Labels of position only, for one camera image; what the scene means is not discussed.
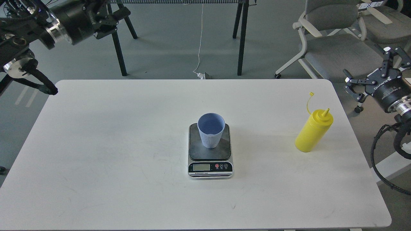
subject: yellow squeeze bottle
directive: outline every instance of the yellow squeeze bottle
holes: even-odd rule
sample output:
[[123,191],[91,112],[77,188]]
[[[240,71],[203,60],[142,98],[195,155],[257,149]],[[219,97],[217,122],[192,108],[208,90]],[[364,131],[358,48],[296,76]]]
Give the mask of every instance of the yellow squeeze bottle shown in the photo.
[[302,152],[310,152],[321,140],[321,138],[333,123],[333,118],[329,113],[329,108],[327,110],[318,109],[311,113],[308,110],[307,102],[307,111],[310,114],[310,117],[308,118],[295,141],[296,147]]

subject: scale display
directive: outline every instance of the scale display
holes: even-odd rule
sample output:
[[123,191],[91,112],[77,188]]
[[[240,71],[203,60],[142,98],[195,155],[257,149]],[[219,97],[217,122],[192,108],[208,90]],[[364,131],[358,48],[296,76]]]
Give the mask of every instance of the scale display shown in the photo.
[[226,124],[218,146],[203,146],[197,124],[189,129],[188,175],[197,180],[230,178],[233,174],[230,129]]

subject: blue cup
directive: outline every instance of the blue cup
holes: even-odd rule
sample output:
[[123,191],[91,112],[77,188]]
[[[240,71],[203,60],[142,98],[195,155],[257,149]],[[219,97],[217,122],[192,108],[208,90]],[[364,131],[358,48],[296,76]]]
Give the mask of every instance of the blue cup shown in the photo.
[[215,148],[220,142],[226,123],[224,119],[216,113],[207,113],[199,118],[197,127],[199,128],[201,142],[206,148]]

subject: gray floor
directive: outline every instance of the gray floor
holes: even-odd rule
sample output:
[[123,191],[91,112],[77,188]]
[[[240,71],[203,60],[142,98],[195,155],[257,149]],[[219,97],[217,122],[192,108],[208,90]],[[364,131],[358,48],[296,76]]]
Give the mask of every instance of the gray floor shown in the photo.
[[[236,5],[204,5],[201,63],[198,72],[214,79],[270,79],[275,70],[298,52],[299,37],[292,29],[304,10],[303,0],[259,0],[249,9],[243,75],[237,76],[239,39],[232,39]],[[54,83],[62,79],[196,79],[201,33],[201,5],[126,5],[139,36],[133,40],[124,22],[118,26],[128,76],[121,76],[111,36],[89,38],[76,46],[66,42],[47,50],[41,42],[31,44],[39,60],[39,69]],[[283,78],[309,79],[298,64],[282,72]],[[392,114],[385,114],[369,98],[361,114],[353,112],[356,102],[343,90],[335,89],[351,126],[369,162],[372,139],[380,126],[393,124]],[[48,96],[12,83],[0,97],[0,164],[11,168]],[[393,152],[392,135],[381,138],[376,150],[377,162]],[[395,178],[394,183],[411,189],[411,171]],[[5,176],[0,176],[0,184]],[[391,226],[382,231],[409,230],[411,197],[379,187],[391,213]]]

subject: gray chair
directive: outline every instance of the gray chair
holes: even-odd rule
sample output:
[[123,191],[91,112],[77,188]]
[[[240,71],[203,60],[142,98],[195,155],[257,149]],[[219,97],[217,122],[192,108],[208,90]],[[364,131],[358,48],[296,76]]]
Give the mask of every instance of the gray chair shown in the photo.
[[[378,45],[402,43],[407,52],[411,48],[411,18],[400,13],[404,4],[403,0],[397,0],[398,8],[396,10],[385,6],[386,2],[387,0],[381,6],[373,7],[374,13],[361,11],[367,29],[366,38]],[[359,24],[355,23],[354,28],[358,30]]]
[[[358,0],[307,0],[305,12],[293,28],[301,38],[301,51],[275,72],[275,78],[295,61],[303,66],[307,73],[317,79],[317,72],[322,78],[334,83],[344,82],[347,69],[354,77],[364,78],[381,66],[382,58],[363,40],[351,34],[333,34],[323,36],[320,31],[344,29],[356,21],[366,34],[365,25],[359,16]],[[306,34],[314,37],[307,40]]]

